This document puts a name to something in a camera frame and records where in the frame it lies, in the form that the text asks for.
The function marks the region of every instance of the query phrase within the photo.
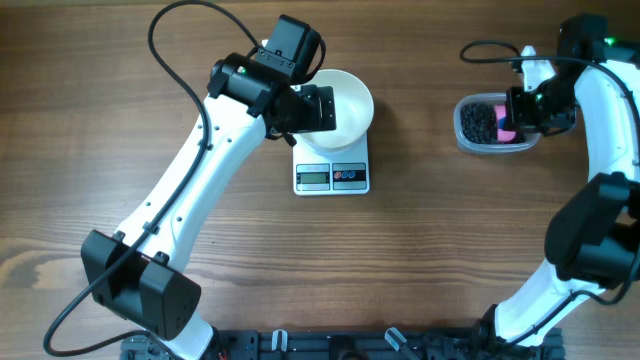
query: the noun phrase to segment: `scale control panel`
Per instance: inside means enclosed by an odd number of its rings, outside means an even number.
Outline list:
[[[296,166],[298,192],[326,195],[362,194],[369,189],[365,163],[299,164]]]

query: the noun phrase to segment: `container of black beans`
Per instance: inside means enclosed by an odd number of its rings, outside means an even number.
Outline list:
[[[495,105],[504,105],[504,93],[467,96],[456,106],[453,127],[458,147],[473,154],[506,154],[533,147],[540,134],[516,133],[509,141],[498,140],[498,123]]]

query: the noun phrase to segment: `white bowl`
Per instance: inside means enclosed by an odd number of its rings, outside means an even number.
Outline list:
[[[299,134],[316,151],[339,151],[356,142],[373,120],[373,97],[357,77],[342,70],[320,70],[307,84],[331,86],[336,109],[336,130]]]

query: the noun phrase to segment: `wooden table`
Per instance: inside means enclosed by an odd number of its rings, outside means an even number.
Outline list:
[[[471,325],[537,268],[547,223],[584,185],[588,164],[582,126],[522,154],[461,153],[457,101],[518,80],[506,65],[461,63],[460,48],[501,39],[552,54],[559,24],[581,11],[606,14],[623,37],[640,30],[632,0],[224,6],[259,39],[281,13],[312,24],[328,44],[325,68],[362,79],[376,116],[366,196],[295,196],[283,141],[267,141],[236,174],[186,272],[220,329]],[[160,7],[0,10],[0,358],[46,357],[49,323],[87,284],[85,236],[113,231],[134,210],[193,126],[195,107],[147,49]],[[215,61],[250,43],[213,11],[188,8],[161,21],[157,46],[204,97]],[[637,358],[638,305],[632,289],[619,306],[575,311],[561,323],[568,359]],[[132,327],[85,301],[55,346]]]

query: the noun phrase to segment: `clear container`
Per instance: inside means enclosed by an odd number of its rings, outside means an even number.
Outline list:
[[[476,144],[469,141],[462,132],[462,118],[460,109],[463,106],[473,103],[485,103],[487,105],[504,105],[507,102],[507,95],[504,93],[489,93],[467,96],[460,100],[453,112],[453,129],[458,139],[460,150],[472,154],[507,154],[530,149],[540,140],[540,134],[524,134],[525,142],[520,144]]]

